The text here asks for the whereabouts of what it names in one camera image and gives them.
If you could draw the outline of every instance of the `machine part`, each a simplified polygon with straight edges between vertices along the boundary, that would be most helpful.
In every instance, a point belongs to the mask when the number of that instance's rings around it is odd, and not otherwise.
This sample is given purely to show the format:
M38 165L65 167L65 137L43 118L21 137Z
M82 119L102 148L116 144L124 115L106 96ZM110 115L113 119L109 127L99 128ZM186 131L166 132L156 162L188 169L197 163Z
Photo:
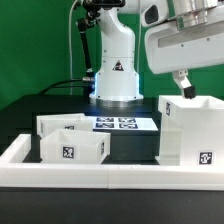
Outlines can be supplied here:
M90 60L90 55L89 55L89 47L88 47L88 42L87 42L87 38L86 38L86 30L88 29L86 20L79 19L77 21L77 26L79 28L79 33L80 33L80 37L82 40L82 47L83 47L83 52L84 52L84 57L85 57L86 70L92 71L92 65L91 65L91 60Z
M82 81L83 81L83 83L94 83L95 79L94 79L94 77L83 77Z
M118 20L116 8L101 9L97 20L101 29L102 62L90 103L109 107L142 103L139 75L134 70L134 32Z
M207 22L207 9L216 7L217 0L168 0L169 20L177 20L177 29Z
M192 99L196 96L195 87L191 85L187 76L187 69L173 72L173 79L181 89L182 96L186 99Z
M123 7L125 5L125 0L84 0L84 4L111 9L112 7Z
M169 21L145 35L148 65L154 74L222 64L224 5L208 10L208 22L177 31Z
M146 9L141 14L142 26L149 27L160 24L168 18L168 14L167 0L149 0Z

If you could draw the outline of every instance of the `white platform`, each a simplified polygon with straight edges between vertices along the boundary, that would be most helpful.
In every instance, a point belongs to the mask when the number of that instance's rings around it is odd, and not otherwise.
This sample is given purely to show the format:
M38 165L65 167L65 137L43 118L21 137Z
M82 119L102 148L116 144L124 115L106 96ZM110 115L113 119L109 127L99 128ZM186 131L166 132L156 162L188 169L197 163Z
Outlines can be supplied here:
M31 136L0 157L1 187L224 190L224 167L22 163Z

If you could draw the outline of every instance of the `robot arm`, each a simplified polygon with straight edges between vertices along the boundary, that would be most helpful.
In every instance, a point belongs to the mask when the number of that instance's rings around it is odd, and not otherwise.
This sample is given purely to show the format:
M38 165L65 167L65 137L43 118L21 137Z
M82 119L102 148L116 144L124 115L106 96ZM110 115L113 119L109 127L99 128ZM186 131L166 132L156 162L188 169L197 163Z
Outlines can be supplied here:
M172 72L185 98L195 90L187 79L188 69L224 63L224 5L217 0L167 1L168 16L145 36L148 65L154 74Z
M85 23L100 26L102 43L101 68L95 74L95 90L90 102L103 106L126 107L142 103L139 75L134 69L135 35L118 19L118 13L136 13L150 0L84 0Z

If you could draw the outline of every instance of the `black cable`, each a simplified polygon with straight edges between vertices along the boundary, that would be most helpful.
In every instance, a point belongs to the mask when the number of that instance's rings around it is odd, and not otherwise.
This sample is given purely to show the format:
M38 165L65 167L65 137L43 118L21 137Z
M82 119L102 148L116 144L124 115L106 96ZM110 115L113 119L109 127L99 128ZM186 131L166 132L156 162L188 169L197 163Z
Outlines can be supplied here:
M54 87L51 87L49 88L48 90L46 90L44 93L42 93L42 95L44 95L47 91L51 90L51 89L63 89L63 88L75 88L75 87L78 87L78 88L85 88L87 86L54 86Z
M44 95L48 90L58 86L58 85L62 85L62 84L66 84L66 83L71 83L71 82L82 82L82 78L80 79L70 79L70 80L65 80L65 81L60 81L60 82L56 82L50 86L48 86L47 88L41 90L38 94L40 95Z

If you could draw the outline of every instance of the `warning label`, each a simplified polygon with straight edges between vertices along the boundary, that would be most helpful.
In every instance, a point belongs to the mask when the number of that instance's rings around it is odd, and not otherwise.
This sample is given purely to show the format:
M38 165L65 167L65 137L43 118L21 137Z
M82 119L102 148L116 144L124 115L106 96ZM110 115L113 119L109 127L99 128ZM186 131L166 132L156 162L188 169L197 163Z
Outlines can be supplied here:
M124 71L123 66L120 61L114 66L113 71Z

